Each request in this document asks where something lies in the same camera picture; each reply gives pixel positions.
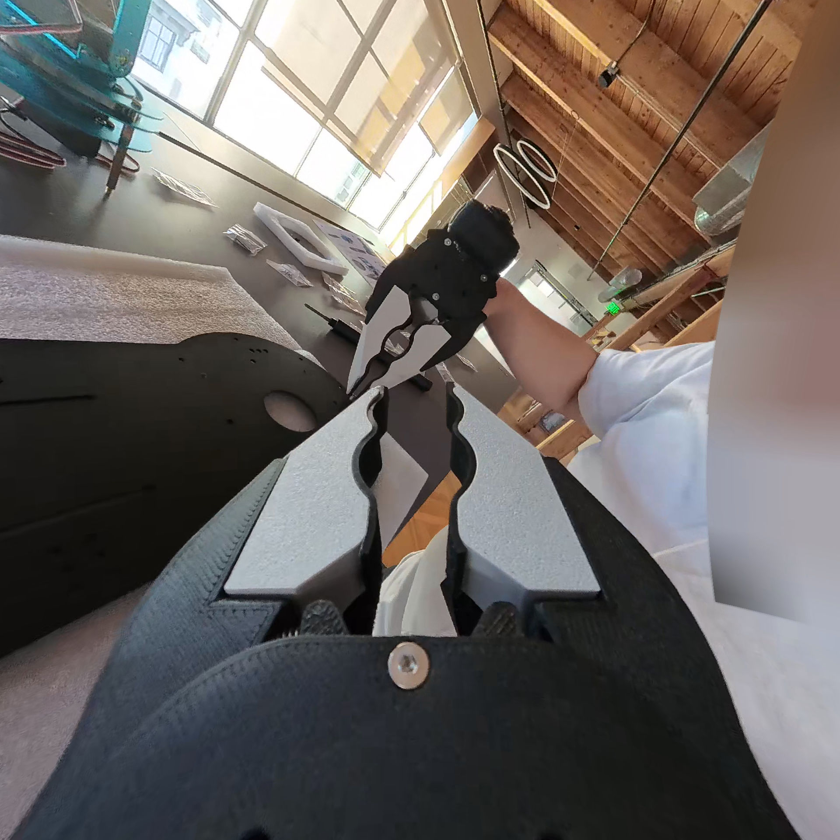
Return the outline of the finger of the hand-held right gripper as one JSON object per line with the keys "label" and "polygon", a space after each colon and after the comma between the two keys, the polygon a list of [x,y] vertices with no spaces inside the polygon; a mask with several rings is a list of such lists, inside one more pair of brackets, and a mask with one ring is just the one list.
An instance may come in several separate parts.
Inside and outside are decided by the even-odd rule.
{"label": "finger of the hand-held right gripper", "polygon": [[385,373],[374,380],[369,387],[380,386],[392,389],[412,379],[428,367],[445,361],[455,354],[455,350],[447,349],[452,340],[452,335],[442,324],[428,323],[418,327],[413,333],[407,350],[397,357]]}
{"label": "finger of the hand-held right gripper", "polygon": [[360,393],[371,363],[382,352],[391,334],[408,324],[411,318],[408,293],[398,286],[392,287],[362,329],[350,367],[346,390],[349,398],[355,398]]}

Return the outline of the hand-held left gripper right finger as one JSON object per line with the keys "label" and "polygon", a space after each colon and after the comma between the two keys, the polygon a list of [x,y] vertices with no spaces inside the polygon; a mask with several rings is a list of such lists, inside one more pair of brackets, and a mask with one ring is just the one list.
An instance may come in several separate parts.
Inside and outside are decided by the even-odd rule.
{"label": "hand-held left gripper right finger", "polygon": [[446,597],[455,603],[590,600],[601,592],[538,450],[462,386],[447,384],[451,502]]}

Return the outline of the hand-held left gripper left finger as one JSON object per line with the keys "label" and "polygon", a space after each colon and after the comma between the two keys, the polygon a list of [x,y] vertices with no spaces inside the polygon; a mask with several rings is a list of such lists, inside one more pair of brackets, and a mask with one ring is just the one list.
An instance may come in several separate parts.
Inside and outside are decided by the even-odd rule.
{"label": "hand-held left gripper left finger", "polygon": [[375,531],[365,445],[378,445],[376,386],[294,448],[225,584],[237,598],[355,599],[364,592],[362,549]]}

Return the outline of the black screwdriver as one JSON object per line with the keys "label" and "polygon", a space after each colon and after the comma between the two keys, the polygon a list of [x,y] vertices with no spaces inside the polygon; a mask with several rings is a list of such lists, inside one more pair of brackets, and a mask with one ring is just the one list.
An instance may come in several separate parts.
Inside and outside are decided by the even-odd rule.
{"label": "black screwdriver", "polygon": [[[350,324],[341,318],[330,317],[320,310],[315,309],[315,307],[309,303],[305,303],[304,306],[306,309],[310,310],[324,320],[329,325],[330,330],[340,336],[344,341],[352,344],[353,346],[359,344],[361,331],[353,324]],[[422,392],[429,392],[433,387],[433,383],[424,374],[415,374],[409,382],[414,384]]]}

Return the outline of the person's right forearm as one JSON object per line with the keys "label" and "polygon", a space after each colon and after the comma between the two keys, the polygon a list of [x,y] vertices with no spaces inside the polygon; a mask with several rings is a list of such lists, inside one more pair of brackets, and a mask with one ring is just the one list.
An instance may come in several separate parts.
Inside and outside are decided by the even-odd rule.
{"label": "person's right forearm", "polygon": [[583,424],[578,395],[598,353],[533,306],[506,279],[497,282],[496,295],[484,313],[490,338],[526,393]]}

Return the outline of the printed instruction booklet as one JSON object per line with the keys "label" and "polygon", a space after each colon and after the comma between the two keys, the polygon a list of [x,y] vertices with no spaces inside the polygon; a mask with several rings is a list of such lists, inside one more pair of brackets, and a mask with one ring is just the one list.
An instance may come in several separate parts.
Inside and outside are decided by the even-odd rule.
{"label": "printed instruction booklet", "polygon": [[374,251],[373,246],[363,237],[345,228],[319,219],[316,220],[316,226],[342,257],[373,287],[386,266],[382,257]]}

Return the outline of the person's white shirt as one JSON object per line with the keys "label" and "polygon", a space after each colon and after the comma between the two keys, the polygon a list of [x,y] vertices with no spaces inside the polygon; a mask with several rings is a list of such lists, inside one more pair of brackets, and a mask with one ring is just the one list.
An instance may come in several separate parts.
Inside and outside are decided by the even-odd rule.
{"label": "person's white shirt", "polygon": [[802,838],[838,838],[838,620],[794,620],[717,600],[707,517],[715,342],[605,350],[579,396],[598,443],[571,474],[650,552],[727,681],[773,793]]}

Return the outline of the scattered small clear parts bags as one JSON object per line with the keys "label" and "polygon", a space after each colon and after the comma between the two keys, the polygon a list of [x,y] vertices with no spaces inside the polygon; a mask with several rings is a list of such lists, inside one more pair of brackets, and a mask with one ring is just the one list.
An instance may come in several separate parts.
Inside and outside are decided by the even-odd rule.
{"label": "scattered small clear parts bags", "polygon": [[[152,169],[152,174],[158,183],[170,192],[194,203],[207,207],[218,207],[213,198],[199,187],[155,168]],[[321,272],[324,285],[331,290],[333,297],[337,299],[340,305],[359,316],[364,315],[361,303],[340,282],[340,279],[349,273],[350,268],[342,261],[331,257],[329,251],[324,249],[324,243],[309,226],[263,203],[255,205],[254,214],[298,263]],[[224,235],[244,249],[250,256],[257,256],[267,247],[267,243],[260,236],[250,232],[241,224],[232,225]],[[312,285],[298,269],[292,269],[287,264],[271,262],[268,258],[266,258],[266,263],[286,277],[293,285],[298,287],[310,287]],[[385,342],[385,348],[394,354],[404,350],[400,344],[395,343],[392,339]]]}

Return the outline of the large window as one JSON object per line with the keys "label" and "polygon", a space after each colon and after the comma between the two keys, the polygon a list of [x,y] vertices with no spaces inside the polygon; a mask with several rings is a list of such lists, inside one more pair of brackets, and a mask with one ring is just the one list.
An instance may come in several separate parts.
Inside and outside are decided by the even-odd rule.
{"label": "large window", "polygon": [[154,1],[133,74],[389,244],[477,121],[437,2]]}

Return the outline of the white foam sheet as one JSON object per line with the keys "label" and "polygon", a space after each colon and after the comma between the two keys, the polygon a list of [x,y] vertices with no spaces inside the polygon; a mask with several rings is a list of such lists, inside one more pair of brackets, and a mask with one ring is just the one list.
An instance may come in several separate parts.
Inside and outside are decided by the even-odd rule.
{"label": "white foam sheet", "polygon": [[[206,333],[268,340],[280,325],[221,267],[72,249],[43,269],[2,263],[2,339],[179,343]],[[271,393],[280,425],[312,432],[297,398]],[[431,675],[404,698],[371,615],[330,601],[303,608],[227,596],[235,537],[266,495],[273,460],[152,581],[112,639],[76,726],[9,838],[421,838],[431,806],[398,816],[406,780],[392,745],[399,717],[424,722]]]}

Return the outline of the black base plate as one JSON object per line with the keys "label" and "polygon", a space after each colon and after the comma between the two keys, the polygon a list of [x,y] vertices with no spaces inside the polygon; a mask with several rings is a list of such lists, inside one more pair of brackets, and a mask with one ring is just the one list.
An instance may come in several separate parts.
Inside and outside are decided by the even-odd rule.
{"label": "black base plate", "polygon": [[266,339],[2,339],[1,655],[152,581],[209,519],[348,404],[316,362]]}

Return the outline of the metal ventilation duct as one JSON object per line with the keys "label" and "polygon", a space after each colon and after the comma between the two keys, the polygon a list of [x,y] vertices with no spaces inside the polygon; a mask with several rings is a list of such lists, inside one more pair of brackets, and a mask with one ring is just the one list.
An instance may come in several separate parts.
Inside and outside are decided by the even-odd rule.
{"label": "metal ventilation duct", "polygon": [[694,225],[701,234],[722,235],[742,222],[772,124],[762,128],[694,196]]}

